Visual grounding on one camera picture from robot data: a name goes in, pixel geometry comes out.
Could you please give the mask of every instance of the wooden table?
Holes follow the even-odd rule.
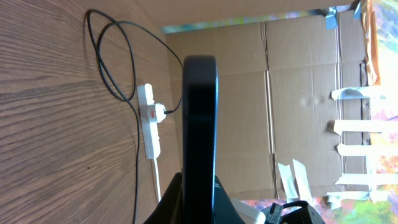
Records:
[[[98,73],[84,18],[90,8],[138,22],[164,39],[133,0],[0,1],[0,223],[131,223],[136,122]],[[108,21],[92,18],[98,35]],[[171,109],[166,49],[137,28],[126,31],[137,84],[150,83],[155,101]],[[107,33],[101,52],[124,92],[131,92],[131,59],[117,29]],[[159,133],[164,192],[180,171],[172,115]],[[142,138],[141,146],[139,223],[157,204]]]

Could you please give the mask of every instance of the black cable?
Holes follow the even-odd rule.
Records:
[[[99,15],[101,15],[101,16],[103,16],[103,17],[105,17],[105,18],[107,18],[107,19],[109,19],[109,20],[111,21],[111,23],[107,24],[107,25],[104,27],[104,29],[101,31],[101,33],[100,33],[99,36],[98,36],[97,42],[95,42],[95,38],[94,38],[94,34],[93,34],[93,29],[92,29],[92,27],[91,27],[91,14],[92,14],[93,12],[94,12],[94,13],[97,13],[97,14],[99,14]],[[106,86],[107,89],[112,93],[112,95],[113,95],[116,99],[118,99],[118,100],[120,100],[120,101],[125,101],[125,102],[130,106],[130,108],[132,109],[132,111],[134,112],[134,115],[135,115],[135,117],[136,117],[137,133],[138,133],[138,134],[137,134],[137,138],[138,138],[138,142],[137,142],[137,154],[136,154],[136,191],[135,191],[135,195],[136,195],[136,196],[135,196],[135,199],[134,199],[134,211],[133,211],[133,219],[132,219],[132,222],[133,222],[133,223],[136,223],[136,218],[137,218],[137,202],[138,202],[138,200],[137,200],[137,198],[138,198],[138,180],[139,180],[139,178],[138,178],[138,174],[139,174],[139,169],[138,169],[139,166],[138,166],[138,164],[139,164],[140,130],[139,130],[139,118],[138,118],[138,113],[137,113],[135,107],[134,107],[134,106],[131,104],[131,102],[130,102],[130,100],[133,99],[134,94],[135,94],[135,92],[136,92],[136,88],[137,88],[137,85],[136,85],[136,65],[135,65],[135,61],[134,61],[134,52],[133,52],[133,49],[132,49],[132,47],[131,47],[130,40],[129,40],[129,38],[127,37],[127,34],[126,34],[125,31],[123,30],[123,28],[120,26],[120,24],[130,24],[130,25],[136,26],[136,27],[138,27],[138,28],[140,28],[140,29],[146,31],[148,34],[150,34],[150,35],[153,36],[156,40],[158,40],[163,46],[165,46],[165,47],[175,56],[175,58],[176,58],[176,59],[178,60],[178,62],[180,63],[181,67],[182,67],[182,62],[181,62],[181,60],[178,58],[177,54],[176,54],[169,46],[167,46],[167,44],[165,44],[162,40],[160,40],[156,35],[154,35],[153,33],[151,33],[151,32],[150,32],[149,30],[147,30],[145,27],[142,27],[142,26],[140,26],[139,24],[136,24],[135,22],[129,22],[129,21],[115,21],[111,16],[109,16],[109,15],[107,15],[107,14],[105,14],[105,13],[99,11],[99,10],[96,10],[96,9],[90,9],[90,10],[88,10],[87,13],[86,13],[86,17],[87,17],[88,32],[90,33],[90,39],[91,39],[91,42],[93,43],[93,47],[94,47],[95,54],[96,54],[96,58],[97,58],[97,64],[98,64],[99,74],[101,75],[101,77],[102,77],[102,79],[103,79],[103,81],[104,81],[105,86]],[[103,61],[103,59],[102,59],[102,57],[101,57],[101,54],[100,54],[101,41],[102,41],[102,39],[103,39],[103,36],[105,35],[105,32],[106,32],[111,26],[115,26],[115,25],[119,28],[119,30],[122,32],[124,38],[126,39],[127,44],[128,44],[128,46],[129,46],[130,56],[131,56],[132,77],[133,77],[134,84],[133,84],[133,88],[132,88],[132,93],[131,93],[131,95],[129,96],[129,98],[127,98],[127,97],[124,95],[124,93],[120,90],[119,86],[118,86],[118,85],[116,84],[116,82],[114,81],[113,76],[110,74],[110,72],[109,72],[108,68],[106,67],[106,65],[105,65],[105,63],[104,63],[104,61]],[[105,77],[105,75],[104,75],[104,73],[103,73],[103,70],[105,70],[106,75],[107,75],[108,78],[111,80],[113,86],[115,87],[115,89],[117,90],[117,92],[120,94],[121,97],[118,96],[118,94],[116,94],[116,92],[111,88],[110,84],[108,83],[108,81],[107,81],[107,79],[106,79],[106,77]],[[180,101],[179,101],[177,107],[176,107],[174,110],[165,111],[165,114],[170,114],[170,113],[175,112],[175,111],[178,109],[178,107],[180,106],[180,104],[181,104],[181,99],[180,99]]]

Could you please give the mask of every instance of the white power strip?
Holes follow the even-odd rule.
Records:
[[[166,117],[165,107],[163,104],[155,103],[150,84],[137,86],[137,94],[147,159],[156,159],[160,154],[157,123]]]

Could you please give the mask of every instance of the cardboard box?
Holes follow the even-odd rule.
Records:
[[[361,119],[360,100],[333,101],[331,91],[360,86],[363,32],[353,12],[339,13],[339,28],[323,16],[227,26],[167,35],[179,57],[213,54],[219,70],[216,174],[230,197],[285,198],[277,163],[307,168],[313,196],[346,190],[342,173],[365,173],[364,158],[342,159],[335,146],[361,144],[326,130],[333,119]],[[169,57],[174,103],[181,68]],[[176,113],[182,153],[181,114]],[[362,190],[354,186],[349,190]]]

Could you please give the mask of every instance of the white tape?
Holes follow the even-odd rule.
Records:
[[[388,198],[389,191],[387,190],[372,190],[369,193],[369,196],[372,202],[385,202]]]
[[[398,184],[398,174],[343,174],[336,184],[387,185]]]
[[[284,185],[286,199],[298,198],[296,188],[294,186],[292,171],[290,170],[290,165],[283,165],[278,163],[280,178]]]
[[[333,131],[339,135],[343,131],[398,132],[398,121],[335,120]]]
[[[352,200],[369,200],[369,192],[328,192],[326,193],[330,208],[336,209],[341,207],[341,201],[345,199]]]
[[[341,156],[398,156],[397,146],[339,144],[337,151]]]
[[[305,166],[297,160],[293,160],[294,172],[300,194],[300,200],[310,200],[312,198],[310,185],[308,184],[307,171]]]
[[[376,156],[366,156],[366,173],[367,174],[377,174],[377,164],[378,157]],[[377,190],[377,184],[372,183],[368,185],[369,192]]]
[[[326,193],[331,209],[341,207],[341,201],[351,200],[372,200],[372,202],[385,202],[389,192],[386,190],[373,190],[372,192],[346,191],[346,192],[328,192]]]
[[[231,198],[231,203],[244,223],[264,224],[266,216],[259,210],[246,205],[238,199]]]
[[[380,85],[364,86],[364,87],[348,87],[339,90],[333,90],[331,97],[334,100],[349,100],[349,99],[379,99],[385,100],[387,98],[384,92],[385,88]]]

